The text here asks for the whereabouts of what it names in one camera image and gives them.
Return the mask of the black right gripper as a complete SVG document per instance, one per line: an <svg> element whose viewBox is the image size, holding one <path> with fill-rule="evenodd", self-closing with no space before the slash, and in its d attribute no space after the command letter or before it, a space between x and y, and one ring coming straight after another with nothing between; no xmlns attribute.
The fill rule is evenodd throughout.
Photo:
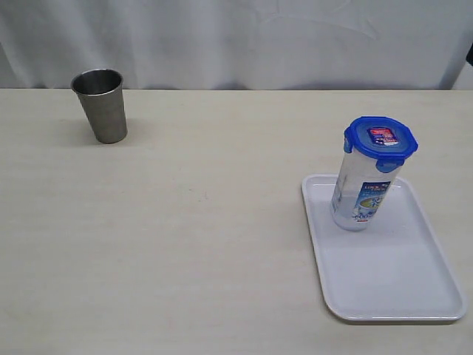
<svg viewBox="0 0 473 355"><path fill-rule="evenodd" d="M466 62L473 67L473 46L470 47L470 50L467 53L466 56Z"/></svg>

